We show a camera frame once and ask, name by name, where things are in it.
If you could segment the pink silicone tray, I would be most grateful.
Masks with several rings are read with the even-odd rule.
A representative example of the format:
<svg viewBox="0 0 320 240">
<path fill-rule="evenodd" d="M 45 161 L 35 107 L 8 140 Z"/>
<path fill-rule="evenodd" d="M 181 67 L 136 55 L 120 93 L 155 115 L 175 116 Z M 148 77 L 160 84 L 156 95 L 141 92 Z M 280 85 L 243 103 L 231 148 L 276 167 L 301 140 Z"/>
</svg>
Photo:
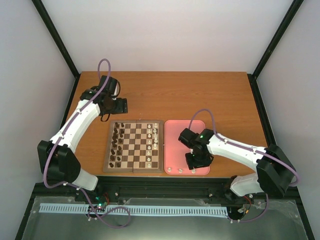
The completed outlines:
<svg viewBox="0 0 320 240">
<path fill-rule="evenodd" d="M 178 140 L 181 132 L 188 127 L 193 132 L 200 133 L 205 129 L 205 123 L 201 120 L 167 120 L 164 124 L 164 171 L 168 175 L 200 177 L 210 172 L 209 166 L 196 168 L 195 174 L 188 168 L 185 154 L 191 151 Z"/>
</svg>

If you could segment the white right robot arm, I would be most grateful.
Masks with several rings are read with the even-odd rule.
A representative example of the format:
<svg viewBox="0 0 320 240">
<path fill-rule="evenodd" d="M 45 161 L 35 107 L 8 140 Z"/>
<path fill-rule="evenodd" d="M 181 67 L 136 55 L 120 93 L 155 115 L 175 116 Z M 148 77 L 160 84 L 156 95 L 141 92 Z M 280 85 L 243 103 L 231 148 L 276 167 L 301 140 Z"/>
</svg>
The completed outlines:
<svg viewBox="0 0 320 240">
<path fill-rule="evenodd" d="M 297 180 L 297 172 L 283 150 L 274 144 L 258 147 L 234 141 L 210 129 L 195 133 L 185 128 L 178 140 L 190 151 L 185 154 L 190 170 L 208 167 L 215 156 L 225 157 L 254 171 L 245 176 L 232 176 L 223 192 L 229 201 L 249 194 L 265 193 L 283 198 Z"/>
</svg>

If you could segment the wooden chess board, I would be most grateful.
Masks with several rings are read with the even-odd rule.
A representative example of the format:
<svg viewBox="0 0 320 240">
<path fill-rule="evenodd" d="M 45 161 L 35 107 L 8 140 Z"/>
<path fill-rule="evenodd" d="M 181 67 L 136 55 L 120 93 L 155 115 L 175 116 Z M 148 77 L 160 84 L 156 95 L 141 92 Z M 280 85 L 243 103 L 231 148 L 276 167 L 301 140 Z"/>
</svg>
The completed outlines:
<svg viewBox="0 0 320 240">
<path fill-rule="evenodd" d="M 124 129 L 123 138 L 120 138 L 120 129 Z M 154 134 L 158 135 L 158 143 L 154 143 Z M 109 124 L 108 140 L 104 158 L 104 173 L 162 173 L 164 171 L 164 122 L 162 120 L 113 120 Z"/>
</svg>

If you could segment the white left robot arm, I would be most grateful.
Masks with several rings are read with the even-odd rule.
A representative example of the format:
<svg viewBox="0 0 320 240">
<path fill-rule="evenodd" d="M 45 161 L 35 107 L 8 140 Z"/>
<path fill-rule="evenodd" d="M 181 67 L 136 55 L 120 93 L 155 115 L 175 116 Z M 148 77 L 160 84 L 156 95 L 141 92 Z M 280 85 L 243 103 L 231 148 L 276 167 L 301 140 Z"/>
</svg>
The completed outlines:
<svg viewBox="0 0 320 240">
<path fill-rule="evenodd" d="M 75 156 L 77 146 L 87 128 L 97 117 L 128 112 L 127 100 L 119 98 L 120 87 L 108 91 L 87 89 L 63 127 L 49 140 L 37 146 L 43 183 L 49 188 L 70 185 L 86 190 L 92 201 L 103 198 L 104 188 L 98 177 L 85 171 Z"/>
</svg>

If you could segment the black aluminium frame rail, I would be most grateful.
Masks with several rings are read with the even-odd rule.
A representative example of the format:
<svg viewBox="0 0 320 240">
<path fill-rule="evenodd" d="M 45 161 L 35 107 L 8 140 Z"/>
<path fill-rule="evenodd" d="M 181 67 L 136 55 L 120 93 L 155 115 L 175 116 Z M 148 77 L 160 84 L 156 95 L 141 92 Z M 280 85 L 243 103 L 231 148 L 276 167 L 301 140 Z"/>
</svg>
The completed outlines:
<svg viewBox="0 0 320 240">
<path fill-rule="evenodd" d="M 263 193 L 255 193 L 252 197 L 236 197 L 234 200 L 228 200 L 224 195 L 224 186 L 228 181 L 227 178 L 206 177 L 100 176 L 96 190 L 86 191 L 88 197 L 71 186 L 62 185 L 48 189 L 43 183 L 37 183 L 30 200 L 34 201 L 37 197 L 72 197 L 77 202 L 120 204 L 122 200 L 131 198 L 195 199 L 222 206 L 240 206 L 253 203 L 257 199 L 265 199 Z"/>
</svg>

